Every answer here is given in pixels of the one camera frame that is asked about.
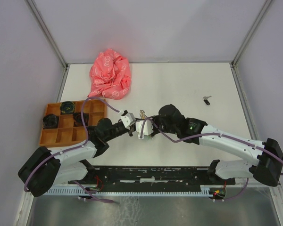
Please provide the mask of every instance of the wooden organizer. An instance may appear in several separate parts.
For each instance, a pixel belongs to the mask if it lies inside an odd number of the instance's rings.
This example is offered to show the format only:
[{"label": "wooden organizer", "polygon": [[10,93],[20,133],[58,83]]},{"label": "wooden organizer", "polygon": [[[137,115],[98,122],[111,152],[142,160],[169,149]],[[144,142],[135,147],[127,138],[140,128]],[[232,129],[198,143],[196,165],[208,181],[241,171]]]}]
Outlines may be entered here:
[{"label": "wooden organizer", "polygon": [[[81,112],[83,101],[73,101],[75,113]],[[40,146],[62,147],[78,144],[86,139],[83,126],[75,126],[72,114],[61,114],[61,103],[48,104],[45,115],[55,114],[59,116],[57,129],[41,130]],[[107,116],[107,106],[99,100],[89,100],[84,106],[84,113],[87,113],[88,126],[96,126],[98,121]]]}]

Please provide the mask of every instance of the crumpled red fabric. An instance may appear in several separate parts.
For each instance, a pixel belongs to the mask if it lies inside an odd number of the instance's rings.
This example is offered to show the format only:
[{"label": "crumpled red fabric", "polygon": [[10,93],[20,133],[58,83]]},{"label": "crumpled red fabric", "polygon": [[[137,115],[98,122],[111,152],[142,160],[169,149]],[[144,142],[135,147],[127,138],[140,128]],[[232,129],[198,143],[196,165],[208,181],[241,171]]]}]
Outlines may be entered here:
[{"label": "crumpled red fabric", "polygon": [[90,69],[91,92],[88,97],[122,99],[131,87],[131,71],[126,57],[112,49],[100,52]]}]

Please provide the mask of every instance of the gray floor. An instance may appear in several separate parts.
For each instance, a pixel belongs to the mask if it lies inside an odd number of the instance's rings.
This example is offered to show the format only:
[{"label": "gray floor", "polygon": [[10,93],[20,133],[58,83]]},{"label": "gray floor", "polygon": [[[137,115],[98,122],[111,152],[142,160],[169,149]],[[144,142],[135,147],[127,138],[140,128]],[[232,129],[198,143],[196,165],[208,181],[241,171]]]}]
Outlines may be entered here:
[{"label": "gray floor", "polygon": [[[239,191],[228,188],[227,196]],[[279,226],[268,188],[249,188],[228,202],[199,197],[105,197],[113,204],[72,196],[35,198],[29,226]]]}]

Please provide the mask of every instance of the white table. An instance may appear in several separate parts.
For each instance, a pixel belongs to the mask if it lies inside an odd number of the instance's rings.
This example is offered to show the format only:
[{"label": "white table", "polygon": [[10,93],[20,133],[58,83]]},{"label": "white table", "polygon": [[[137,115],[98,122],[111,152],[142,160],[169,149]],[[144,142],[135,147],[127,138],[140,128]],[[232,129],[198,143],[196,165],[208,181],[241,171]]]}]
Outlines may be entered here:
[{"label": "white table", "polygon": [[[61,101],[84,100],[90,92],[92,65],[70,65]],[[132,86],[122,100],[108,100],[116,109],[139,117],[158,114],[161,107],[175,105],[185,117],[197,118],[219,129],[250,138],[236,85],[228,63],[131,64]],[[212,96],[207,106],[202,98]],[[115,123],[119,115],[108,110]],[[237,160],[214,148],[188,143],[174,144],[160,134],[153,140],[122,135],[109,141],[110,148],[89,160],[94,165],[208,166],[215,159]]]}]

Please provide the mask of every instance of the white wall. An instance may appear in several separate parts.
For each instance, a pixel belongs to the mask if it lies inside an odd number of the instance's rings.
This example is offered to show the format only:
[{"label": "white wall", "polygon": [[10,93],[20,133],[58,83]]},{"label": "white wall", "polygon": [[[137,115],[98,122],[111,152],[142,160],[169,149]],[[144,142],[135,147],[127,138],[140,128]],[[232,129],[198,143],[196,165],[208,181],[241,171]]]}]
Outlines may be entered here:
[{"label": "white wall", "polygon": [[35,0],[68,63],[232,61],[265,0]]},{"label": "white wall", "polygon": [[271,6],[238,69],[260,138],[278,140],[283,151],[283,0]]},{"label": "white wall", "polygon": [[23,0],[0,0],[0,226],[13,224],[23,183],[17,172],[38,144],[62,67]]}]

